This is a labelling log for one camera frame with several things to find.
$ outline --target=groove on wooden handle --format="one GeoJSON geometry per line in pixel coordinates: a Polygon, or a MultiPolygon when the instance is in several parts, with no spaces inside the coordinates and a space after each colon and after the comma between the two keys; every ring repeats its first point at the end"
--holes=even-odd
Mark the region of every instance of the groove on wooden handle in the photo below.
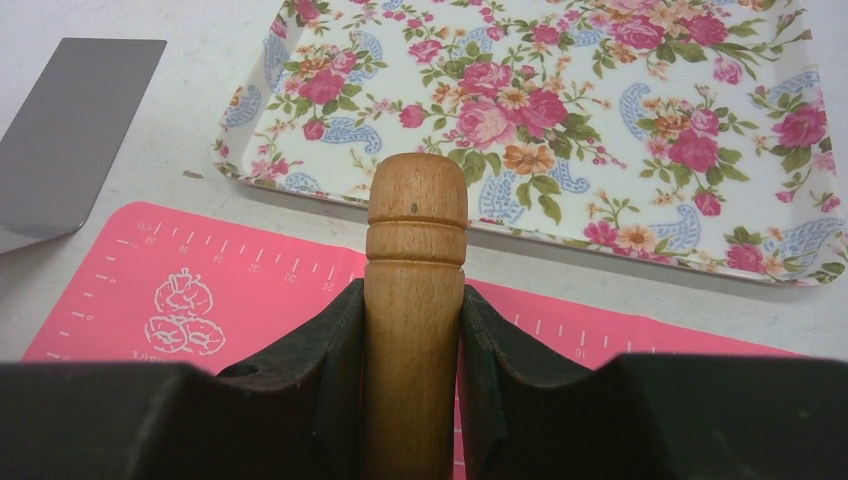
{"type": "Polygon", "coordinates": [[[385,159],[368,223],[360,478],[447,479],[468,224],[462,170],[438,155],[385,159]]]}

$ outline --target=tray rim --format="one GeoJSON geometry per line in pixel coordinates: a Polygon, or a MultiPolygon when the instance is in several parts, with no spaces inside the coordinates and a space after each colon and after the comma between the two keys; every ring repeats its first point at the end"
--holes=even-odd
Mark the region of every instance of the tray rim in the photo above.
{"type": "MultiPolygon", "coordinates": [[[[807,0],[795,0],[795,1],[799,5],[798,8],[809,9],[809,4],[808,4],[807,0]]],[[[290,44],[290,43],[293,43],[294,45],[298,45],[300,43],[300,39],[302,37],[303,31],[306,29],[306,27],[305,26],[298,27],[296,24],[294,24],[293,18],[285,16],[285,14],[283,13],[284,9],[285,9],[285,4],[283,4],[283,6],[280,8],[277,16],[291,21],[290,27],[288,29],[289,36],[287,37],[287,39],[289,41],[285,42],[286,47],[288,47],[289,46],[288,44],[290,44]]],[[[803,26],[807,26],[807,28],[809,28],[809,25],[804,23],[804,22],[806,22],[805,18],[800,19],[800,22],[802,22],[803,26]]],[[[273,35],[273,25],[272,25],[272,27],[268,28],[268,30],[266,32],[266,37],[264,37],[264,38],[267,38],[268,35],[273,35]]],[[[251,86],[251,85],[255,86],[257,84],[259,84],[259,85],[263,84],[264,78],[258,78],[257,79],[257,77],[262,76],[259,72],[264,68],[264,62],[263,62],[264,55],[263,55],[263,53],[265,51],[265,48],[266,47],[263,43],[262,48],[259,49],[258,54],[256,54],[256,56],[255,56],[255,61],[253,62],[252,66],[250,68],[250,73],[245,75],[243,77],[243,80],[238,84],[239,86],[236,89],[236,94],[238,94],[239,91],[241,91],[243,88],[246,88],[248,86],[251,86]]],[[[816,54],[815,54],[814,51],[812,51],[812,50],[808,51],[807,56],[805,57],[805,60],[806,60],[805,66],[799,70],[799,73],[815,72],[816,74],[821,75],[819,68],[818,68],[817,57],[816,57],[816,54]]],[[[264,117],[265,113],[267,112],[267,106],[271,103],[272,98],[273,98],[273,95],[264,95],[263,98],[262,98],[262,101],[261,101],[261,105],[260,105],[261,108],[257,112],[255,118],[251,122],[249,122],[249,124],[241,125],[240,128],[242,130],[246,130],[247,128],[245,128],[245,127],[247,127],[249,125],[250,132],[251,132],[251,135],[252,135],[252,133],[255,132],[256,125],[261,121],[261,119],[264,117]]],[[[827,101],[826,100],[825,100],[825,111],[827,111],[827,101]]],[[[224,175],[225,177],[227,177],[231,180],[238,182],[239,184],[248,185],[250,187],[258,188],[260,190],[267,190],[267,191],[277,192],[277,193],[281,193],[281,194],[295,195],[295,196],[302,197],[302,198],[325,200],[325,201],[329,201],[329,202],[332,202],[332,203],[352,206],[352,207],[359,208],[359,209],[367,209],[368,201],[364,200],[364,199],[349,197],[349,196],[342,195],[342,194],[339,194],[339,193],[321,192],[321,191],[309,192],[309,191],[303,191],[303,190],[298,190],[298,189],[292,189],[292,188],[287,188],[285,185],[283,185],[281,183],[277,183],[275,187],[256,184],[256,183],[252,182],[251,180],[249,180],[248,178],[246,178],[246,176],[241,174],[242,169],[241,169],[241,166],[239,166],[238,164],[235,164],[235,166],[237,167],[239,173],[234,173],[234,172],[228,171],[226,168],[222,168],[221,167],[222,163],[232,164],[232,162],[229,161],[229,158],[230,158],[229,155],[236,154],[235,158],[237,158],[238,161],[243,161],[244,156],[245,156],[245,152],[246,152],[246,149],[247,149],[247,145],[245,145],[245,148],[242,149],[241,151],[229,152],[229,155],[227,155],[226,157],[223,157],[223,160],[225,160],[225,162],[222,162],[222,155],[220,155],[220,153],[218,152],[218,149],[221,147],[221,145],[223,144],[223,141],[225,139],[232,138],[232,135],[234,135],[234,134],[231,134],[228,131],[228,127],[224,124],[223,120],[224,120],[225,117],[226,117],[226,113],[224,115],[222,115],[222,117],[219,121],[218,133],[215,137],[215,144],[213,145],[213,147],[215,147],[215,148],[213,148],[213,151],[211,152],[213,165],[215,166],[216,170],[218,170],[218,172],[220,174],[224,175]]],[[[841,190],[838,188],[839,183],[835,180],[832,183],[835,187],[835,190],[838,193],[842,193],[841,190]]],[[[845,222],[846,219],[848,219],[848,212],[843,211],[843,214],[841,216],[838,216],[838,217],[835,216],[835,217],[832,217],[832,218],[838,218],[840,220],[843,220],[843,222],[845,222]]],[[[739,280],[739,281],[743,281],[743,282],[754,282],[754,283],[763,284],[763,285],[775,285],[775,286],[785,286],[785,287],[824,286],[824,285],[828,285],[828,284],[833,283],[834,281],[842,278],[843,276],[845,276],[845,273],[846,273],[843,270],[842,273],[835,274],[834,280],[827,282],[827,283],[805,281],[809,277],[799,277],[799,278],[795,278],[795,279],[781,279],[781,278],[776,278],[776,277],[770,276],[770,275],[765,274],[765,273],[750,272],[750,271],[746,271],[746,270],[741,270],[741,269],[736,269],[736,268],[731,268],[731,267],[725,267],[725,266],[717,266],[717,267],[714,267],[712,270],[708,270],[707,268],[704,268],[705,263],[697,261],[697,257],[692,257],[692,258],[675,257],[676,263],[666,264],[666,263],[662,263],[662,262],[656,262],[656,261],[653,261],[653,260],[648,260],[648,259],[643,259],[643,258],[638,258],[638,257],[631,257],[631,256],[627,256],[627,255],[621,255],[621,254],[618,254],[618,253],[615,253],[614,251],[612,251],[611,247],[606,247],[606,246],[603,246],[603,245],[595,244],[595,243],[588,242],[588,241],[583,240],[583,239],[570,238],[570,237],[566,237],[564,235],[541,232],[539,230],[527,230],[527,229],[522,229],[522,228],[517,228],[517,227],[510,227],[510,226],[507,226],[507,225],[488,223],[488,222],[482,221],[482,219],[471,219],[471,218],[469,218],[468,229],[487,232],[487,233],[494,233],[494,234],[497,234],[497,235],[500,235],[500,236],[520,238],[520,239],[523,239],[523,240],[526,240],[526,241],[532,241],[532,242],[536,242],[536,243],[555,245],[557,247],[565,247],[568,250],[577,250],[577,251],[589,252],[591,254],[604,255],[604,256],[607,256],[607,257],[616,257],[616,258],[619,258],[619,259],[622,259],[622,260],[625,260],[625,261],[631,260],[631,261],[635,261],[635,262],[638,262],[638,263],[659,265],[661,267],[670,267],[670,268],[677,269],[677,270],[687,270],[687,271],[692,271],[692,272],[696,272],[696,273],[707,274],[707,275],[715,276],[715,277],[718,277],[718,278],[733,279],[733,280],[739,280]],[[598,248],[597,249],[595,249],[595,248],[593,248],[593,249],[581,248],[579,246],[569,245],[568,242],[588,243],[589,245],[591,245],[593,247],[598,247],[598,248]]],[[[843,229],[844,229],[843,234],[848,235],[848,225],[845,225],[843,227],[843,229]]],[[[823,244],[819,248],[818,251],[821,251],[824,248],[826,248],[826,246],[823,244]]],[[[842,258],[839,258],[838,260],[834,260],[832,263],[840,263],[844,267],[848,267],[848,262],[846,262],[842,258]]]]}

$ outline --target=wooden handle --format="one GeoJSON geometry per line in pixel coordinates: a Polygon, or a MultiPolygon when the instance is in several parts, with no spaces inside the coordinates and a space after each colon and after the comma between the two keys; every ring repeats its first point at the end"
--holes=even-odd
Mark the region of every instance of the wooden handle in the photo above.
{"type": "Polygon", "coordinates": [[[462,170],[438,155],[395,155],[374,174],[362,479],[451,478],[467,195],[462,170]]]}

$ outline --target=orange flower print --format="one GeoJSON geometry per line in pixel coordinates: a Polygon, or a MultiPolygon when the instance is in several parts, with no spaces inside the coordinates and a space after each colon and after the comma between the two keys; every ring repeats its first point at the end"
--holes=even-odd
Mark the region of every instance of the orange flower print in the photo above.
{"type": "Polygon", "coordinates": [[[775,240],[777,240],[778,242],[782,242],[782,241],[783,241],[783,238],[784,238],[784,237],[783,237],[783,232],[782,232],[779,228],[777,228],[777,227],[770,227],[770,228],[768,229],[768,231],[769,231],[769,235],[771,235],[772,237],[774,237],[774,239],[775,239],[775,240]]]}
{"type": "Polygon", "coordinates": [[[324,70],[324,67],[330,63],[330,59],[327,57],[316,57],[316,58],[307,58],[300,62],[298,68],[300,70],[300,74],[303,76],[307,76],[309,74],[316,74],[321,70],[324,70]]]}
{"type": "Polygon", "coordinates": [[[636,61],[636,55],[633,53],[633,49],[623,43],[613,43],[609,47],[609,52],[621,63],[633,63],[636,61]]]}
{"type": "Polygon", "coordinates": [[[626,23],[630,19],[629,13],[622,13],[614,8],[609,8],[607,11],[610,14],[610,22],[613,24],[626,23]]]}
{"type": "Polygon", "coordinates": [[[518,110],[530,105],[530,96],[523,90],[508,87],[498,92],[498,103],[507,110],[518,110]]]}
{"type": "Polygon", "coordinates": [[[554,167],[554,159],[545,145],[510,145],[506,147],[504,166],[519,175],[541,174],[554,167]]]}
{"type": "Polygon", "coordinates": [[[230,99],[230,106],[237,107],[239,102],[241,102],[241,87],[236,89],[236,93],[234,93],[233,98],[230,99]]]}
{"type": "Polygon", "coordinates": [[[603,211],[603,209],[601,209],[601,207],[599,207],[595,202],[590,202],[589,205],[586,207],[586,210],[589,211],[590,220],[594,219],[595,215],[603,211]]]}
{"type": "Polygon", "coordinates": [[[657,234],[643,225],[628,225],[618,230],[618,246],[636,252],[653,252],[657,246],[657,234]]]}
{"type": "Polygon", "coordinates": [[[548,77],[545,80],[545,83],[542,85],[545,90],[549,90],[553,93],[561,93],[565,90],[565,83],[562,81],[562,77],[559,75],[548,77]]]}
{"type": "Polygon", "coordinates": [[[786,272],[786,268],[783,266],[783,262],[773,255],[767,255],[763,259],[763,267],[766,270],[766,273],[773,277],[777,277],[786,272]]]}
{"type": "Polygon", "coordinates": [[[677,114],[664,115],[654,120],[654,126],[663,138],[677,138],[680,132],[689,128],[689,124],[689,117],[677,114]]]}
{"type": "Polygon", "coordinates": [[[433,93],[433,101],[436,103],[442,103],[447,98],[450,93],[450,85],[441,85],[436,89],[436,92],[433,93]]]}
{"type": "Polygon", "coordinates": [[[457,106],[460,103],[471,101],[471,95],[462,87],[452,88],[447,95],[447,99],[451,102],[451,105],[457,106]]]}

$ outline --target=pink rose print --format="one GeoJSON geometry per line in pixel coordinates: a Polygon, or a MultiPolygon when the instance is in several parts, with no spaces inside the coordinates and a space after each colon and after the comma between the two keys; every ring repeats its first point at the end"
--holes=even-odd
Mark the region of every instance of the pink rose print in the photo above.
{"type": "Polygon", "coordinates": [[[763,253],[756,245],[733,245],[727,250],[727,266],[746,272],[764,273],[763,253]]]}
{"type": "Polygon", "coordinates": [[[333,58],[333,62],[330,64],[330,69],[333,73],[340,73],[342,75],[347,75],[353,70],[354,65],[356,65],[356,55],[352,52],[340,53],[333,58]]]}
{"type": "Polygon", "coordinates": [[[784,147],[809,147],[820,142],[827,134],[827,114],[809,105],[801,107],[797,112],[787,115],[772,131],[780,134],[778,141],[784,147]]]}
{"type": "Polygon", "coordinates": [[[716,58],[713,62],[713,66],[713,78],[719,82],[738,85],[739,81],[742,79],[742,65],[739,65],[739,63],[734,62],[733,60],[716,58]]]}
{"type": "Polygon", "coordinates": [[[792,203],[792,199],[795,198],[795,192],[777,192],[774,196],[783,203],[792,203]]]}
{"type": "Polygon", "coordinates": [[[271,31],[280,38],[286,38],[286,22],[283,20],[283,17],[277,15],[274,23],[271,24],[271,31]]]}
{"type": "Polygon", "coordinates": [[[462,105],[457,128],[480,149],[493,143],[510,144],[515,139],[515,125],[493,100],[485,97],[462,105]]]}
{"type": "Polygon", "coordinates": [[[324,137],[324,122],[310,120],[303,126],[303,136],[307,140],[321,140],[324,137]]]}
{"type": "Polygon", "coordinates": [[[648,17],[637,15],[626,22],[615,24],[612,33],[619,43],[633,48],[653,50],[663,43],[665,30],[652,24],[648,17]]]}
{"type": "Polygon", "coordinates": [[[836,162],[833,159],[832,151],[813,155],[813,166],[820,171],[831,172],[836,175],[836,162]]]}
{"type": "Polygon", "coordinates": [[[695,206],[705,217],[717,217],[721,215],[721,202],[714,193],[701,192],[695,195],[695,206]]]}
{"type": "Polygon", "coordinates": [[[546,45],[556,45],[559,43],[559,32],[554,27],[539,25],[533,29],[533,40],[546,45]]]}
{"type": "Polygon", "coordinates": [[[607,0],[605,3],[621,13],[649,12],[662,0],[607,0]]]}
{"type": "Polygon", "coordinates": [[[427,118],[427,111],[420,105],[407,105],[400,112],[400,124],[405,128],[418,128],[427,118]]]}
{"type": "Polygon", "coordinates": [[[583,235],[592,243],[611,247],[616,244],[618,230],[605,220],[601,220],[598,223],[590,223],[588,227],[583,229],[583,235]]]}
{"type": "Polygon", "coordinates": [[[533,91],[528,102],[517,114],[522,120],[519,124],[524,125],[527,133],[534,137],[544,137],[545,129],[562,122],[568,115],[559,96],[548,90],[533,91]]]}
{"type": "Polygon", "coordinates": [[[498,41],[506,36],[503,28],[501,27],[489,27],[486,29],[486,35],[489,36],[492,40],[498,41]]]}
{"type": "Polygon", "coordinates": [[[498,91],[509,85],[512,80],[512,70],[494,62],[475,63],[465,69],[459,86],[466,92],[486,95],[489,98],[497,96],[498,91]]]}
{"type": "Polygon", "coordinates": [[[828,213],[842,203],[839,197],[830,197],[822,204],[822,212],[828,213]]]}
{"type": "Polygon", "coordinates": [[[698,136],[697,132],[689,129],[681,133],[677,143],[671,146],[668,158],[704,173],[718,162],[718,144],[712,138],[698,136]]]}
{"type": "Polygon", "coordinates": [[[711,110],[702,108],[692,114],[692,128],[697,132],[706,133],[712,136],[718,135],[718,115],[711,110]]]}
{"type": "Polygon", "coordinates": [[[318,11],[312,0],[295,0],[294,8],[304,22],[311,22],[321,16],[321,12],[318,11]]]}
{"type": "Polygon", "coordinates": [[[409,53],[418,59],[418,63],[430,63],[441,49],[442,44],[437,40],[424,40],[409,47],[409,53]]]}
{"type": "Polygon", "coordinates": [[[330,70],[322,70],[300,87],[298,93],[318,105],[324,105],[330,100],[335,100],[342,93],[342,87],[344,87],[344,78],[334,75],[330,70]]]}
{"type": "Polygon", "coordinates": [[[684,21],[683,25],[689,29],[692,40],[705,47],[721,43],[727,38],[727,27],[721,20],[710,15],[699,15],[684,21]]]}

